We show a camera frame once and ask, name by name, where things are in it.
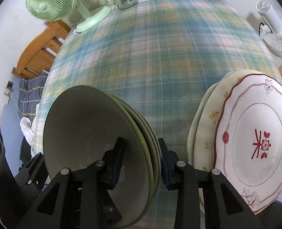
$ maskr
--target fan stand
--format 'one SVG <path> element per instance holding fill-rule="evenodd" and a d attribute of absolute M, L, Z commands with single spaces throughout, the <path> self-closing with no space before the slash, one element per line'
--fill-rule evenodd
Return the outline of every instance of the fan stand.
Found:
<path fill-rule="evenodd" d="M 79 23 L 76 27 L 76 33 L 81 33 L 87 29 L 93 27 L 101 20 L 103 20 L 112 9 L 108 6 L 102 6 L 92 10 L 91 12 L 86 8 L 81 0 L 77 0 L 76 4 L 78 12 L 85 19 L 83 22 Z"/>

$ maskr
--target bed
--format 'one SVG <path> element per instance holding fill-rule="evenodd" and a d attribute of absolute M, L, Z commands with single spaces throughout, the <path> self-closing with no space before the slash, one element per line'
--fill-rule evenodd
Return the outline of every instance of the bed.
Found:
<path fill-rule="evenodd" d="M 17 67 L 12 70 L 15 76 L 30 79 L 51 69 L 62 46 L 59 38 L 65 40 L 71 29 L 62 21 L 46 22 L 46 25 L 47 28 L 21 54 Z"/>
<path fill-rule="evenodd" d="M 157 137 L 187 161 L 186 141 L 206 90 L 228 72 L 255 69 L 282 83 L 254 29 L 223 0 L 140 0 L 114 10 L 97 26 L 71 32 L 43 91 L 35 152 L 43 152 L 44 122 L 66 89 L 88 84 L 125 100 Z M 139 227 L 174 227 L 177 193 L 159 190 Z"/>

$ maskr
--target floral plate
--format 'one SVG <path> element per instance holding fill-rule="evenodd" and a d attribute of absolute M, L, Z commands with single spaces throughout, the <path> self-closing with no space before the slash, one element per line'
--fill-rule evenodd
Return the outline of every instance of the floral plate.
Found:
<path fill-rule="evenodd" d="M 187 141 L 189 164 L 193 165 L 194 168 L 204 171 L 210 171 L 213 168 L 214 135 L 224 100 L 233 85 L 239 82 L 245 75 L 252 73 L 261 72 L 256 70 L 239 70 L 227 73 L 218 85 L 211 90 L 210 95 L 204 96 L 205 102 L 201 101 L 199 105 L 194 118 L 196 125 L 193 120 Z M 199 198 L 201 201 L 200 209 L 204 212 L 202 189 L 199 189 Z"/>
<path fill-rule="evenodd" d="M 214 167 L 256 212 L 282 191 L 282 85 L 250 74 L 233 86 L 217 122 Z"/>

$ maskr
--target fan base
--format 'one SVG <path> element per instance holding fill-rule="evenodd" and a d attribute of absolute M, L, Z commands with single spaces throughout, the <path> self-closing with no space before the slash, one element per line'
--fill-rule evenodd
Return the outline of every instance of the fan base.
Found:
<path fill-rule="evenodd" d="M 76 27 L 77 32 L 83 32 L 87 29 L 93 27 L 94 25 L 98 24 L 101 20 L 103 20 L 107 15 L 110 14 L 112 9 L 108 6 L 102 6 L 99 8 L 96 8 L 95 10 L 91 11 L 91 14 L 93 16 L 85 19 L 83 22 L 79 23 Z"/>

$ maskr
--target yellow flower pattern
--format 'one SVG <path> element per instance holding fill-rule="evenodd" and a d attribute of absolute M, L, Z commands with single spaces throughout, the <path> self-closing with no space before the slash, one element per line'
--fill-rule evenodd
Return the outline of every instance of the yellow flower pattern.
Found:
<path fill-rule="evenodd" d="M 210 114 L 209 114 L 209 117 L 210 117 L 210 119 L 212 119 L 213 120 L 213 124 L 214 125 L 216 125 L 216 121 L 217 121 L 217 119 L 218 119 L 218 114 L 219 114 L 219 112 L 215 112 L 215 111 L 212 111 Z"/>

